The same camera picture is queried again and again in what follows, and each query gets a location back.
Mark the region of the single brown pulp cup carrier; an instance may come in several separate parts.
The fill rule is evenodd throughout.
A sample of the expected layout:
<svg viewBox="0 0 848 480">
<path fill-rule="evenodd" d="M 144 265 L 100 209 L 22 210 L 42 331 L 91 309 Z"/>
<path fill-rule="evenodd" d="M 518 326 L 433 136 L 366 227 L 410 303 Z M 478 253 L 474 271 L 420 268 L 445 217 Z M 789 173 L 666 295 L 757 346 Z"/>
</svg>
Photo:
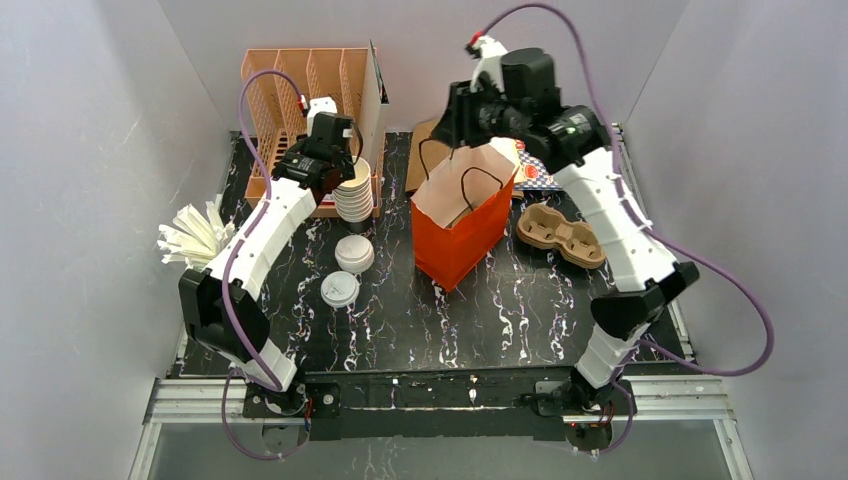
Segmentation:
<svg viewBox="0 0 848 480">
<path fill-rule="evenodd" d="M 474 212 L 474 208 L 466 207 L 466 208 L 465 208 L 464 210 L 462 210 L 462 211 L 461 211 L 461 212 L 460 212 L 460 213 L 459 213 L 459 214 L 458 214 L 455 218 L 453 218 L 450 222 L 448 222 L 448 223 L 447 223 L 447 225 L 445 226 L 445 229 L 452 229 L 452 228 L 454 228 L 454 227 L 455 227 L 456 225 L 458 225 L 458 224 L 459 224 L 459 223 L 460 223 L 460 222 L 461 222 L 464 218 L 466 218 L 467 216 L 469 216 L 469 215 L 470 215 L 470 214 L 472 214 L 473 212 Z"/>
</svg>

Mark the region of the orange paper bag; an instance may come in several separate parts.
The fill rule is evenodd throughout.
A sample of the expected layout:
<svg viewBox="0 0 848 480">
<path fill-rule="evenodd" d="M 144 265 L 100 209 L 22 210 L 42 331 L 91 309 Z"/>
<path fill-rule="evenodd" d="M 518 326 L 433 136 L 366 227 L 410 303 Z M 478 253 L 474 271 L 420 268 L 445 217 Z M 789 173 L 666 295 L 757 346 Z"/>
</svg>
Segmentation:
<svg viewBox="0 0 848 480">
<path fill-rule="evenodd" d="M 490 142 L 453 150 L 411 197 L 415 265 L 450 292 L 504 236 L 517 166 Z M 466 207 L 474 212 L 445 226 Z"/>
</svg>

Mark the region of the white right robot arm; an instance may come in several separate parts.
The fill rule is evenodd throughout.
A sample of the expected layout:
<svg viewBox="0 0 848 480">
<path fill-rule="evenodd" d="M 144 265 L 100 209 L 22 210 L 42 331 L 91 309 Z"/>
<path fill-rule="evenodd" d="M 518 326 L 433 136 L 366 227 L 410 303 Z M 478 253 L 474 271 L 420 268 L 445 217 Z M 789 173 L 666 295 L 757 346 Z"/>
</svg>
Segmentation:
<svg viewBox="0 0 848 480">
<path fill-rule="evenodd" d="M 478 63 L 470 79 L 450 85 L 433 138 L 451 148 L 521 141 L 578 207 L 612 269 L 615 290 L 592 301 L 593 333 L 571 370 L 572 395 L 588 401 L 610 389 L 649 324 L 699 272 L 651 237 L 599 104 L 563 105 L 549 54 L 509 51 L 489 36 L 466 49 Z"/>
</svg>

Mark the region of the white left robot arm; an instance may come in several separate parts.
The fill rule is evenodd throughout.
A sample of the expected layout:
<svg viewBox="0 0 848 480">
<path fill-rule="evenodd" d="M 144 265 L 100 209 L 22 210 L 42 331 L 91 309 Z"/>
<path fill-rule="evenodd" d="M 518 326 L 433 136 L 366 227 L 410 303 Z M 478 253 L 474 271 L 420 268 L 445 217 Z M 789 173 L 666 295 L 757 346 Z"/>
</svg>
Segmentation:
<svg viewBox="0 0 848 480">
<path fill-rule="evenodd" d="M 311 128 L 286 149 L 270 172 L 270 185 L 223 250 L 178 284 L 187 335 L 229 360 L 248 380 L 286 391 L 297 367 L 270 337 L 258 305 L 260 291 L 300 225 L 323 198 L 355 176 L 350 139 L 361 133 L 346 115 L 319 112 Z"/>
</svg>

